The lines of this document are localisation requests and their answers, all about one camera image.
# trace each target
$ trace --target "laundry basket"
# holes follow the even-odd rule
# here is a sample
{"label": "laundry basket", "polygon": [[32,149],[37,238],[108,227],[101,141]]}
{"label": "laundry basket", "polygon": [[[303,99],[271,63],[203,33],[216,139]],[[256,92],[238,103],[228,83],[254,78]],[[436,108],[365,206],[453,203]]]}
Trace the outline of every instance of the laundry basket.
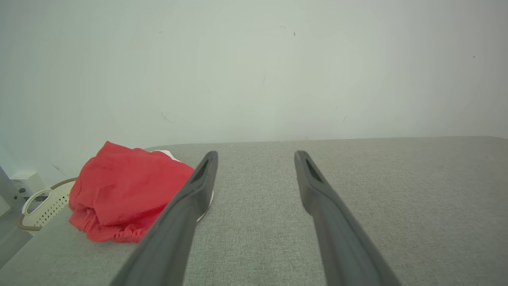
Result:
{"label": "laundry basket", "polygon": [[[69,193],[76,178],[60,182],[49,189],[45,189],[33,194],[23,206],[21,215],[18,217],[17,225],[20,229],[35,235],[42,227],[47,224],[57,213],[69,204]],[[30,204],[36,197],[47,193],[47,198],[41,202],[31,213],[28,213]]]}

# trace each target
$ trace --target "gray upholstery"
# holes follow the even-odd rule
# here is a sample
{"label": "gray upholstery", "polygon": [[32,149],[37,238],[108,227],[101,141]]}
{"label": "gray upholstery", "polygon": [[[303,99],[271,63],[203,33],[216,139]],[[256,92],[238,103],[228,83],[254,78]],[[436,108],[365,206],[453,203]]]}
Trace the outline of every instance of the gray upholstery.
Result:
{"label": "gray upholstery", "polygon": [[[165,146],[196,166],[217,150],[213,204],[185,282],[326,282],[294,152],[306,150],[403,284],[508,280],[508,140],[443,137]],[[93,243],[64,209],[0,284],[107,284],[134,244]]]}

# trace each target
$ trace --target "white power adapter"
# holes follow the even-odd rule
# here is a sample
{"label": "white power adapter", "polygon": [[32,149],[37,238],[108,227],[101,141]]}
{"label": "white power adapter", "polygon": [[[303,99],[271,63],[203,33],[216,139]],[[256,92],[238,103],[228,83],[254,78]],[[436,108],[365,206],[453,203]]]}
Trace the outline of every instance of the white power adapter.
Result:
{"label": "white power adapter", "polygon": [[11,176],[10,179],[16,189],[22,191],[20,195],[24,197],[30,197],[36,192],[46,189],[41,176],[37,172],[19,172]]}

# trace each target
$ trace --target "red fabric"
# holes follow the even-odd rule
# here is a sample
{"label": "red fabric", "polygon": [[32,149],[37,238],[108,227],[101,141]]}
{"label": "red fabric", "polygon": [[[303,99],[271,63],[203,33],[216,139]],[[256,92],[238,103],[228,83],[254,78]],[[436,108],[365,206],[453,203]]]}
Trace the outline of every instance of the red fabric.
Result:
{"label": "red fabric", "polygon": [[71,190],[69,222],[92,241],[139,242],[193,171],[162,152],[106,142]]}

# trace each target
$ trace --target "white wall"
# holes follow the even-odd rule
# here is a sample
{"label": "white wall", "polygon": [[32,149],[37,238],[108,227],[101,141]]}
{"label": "white wall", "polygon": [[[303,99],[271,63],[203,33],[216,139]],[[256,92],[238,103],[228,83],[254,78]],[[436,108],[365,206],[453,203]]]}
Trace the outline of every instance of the white wall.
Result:
{"label": "white wall", "polygon": [[508,137],[507,14],[503,0],[3,0],[0,164],[52,184],[106,140]]}

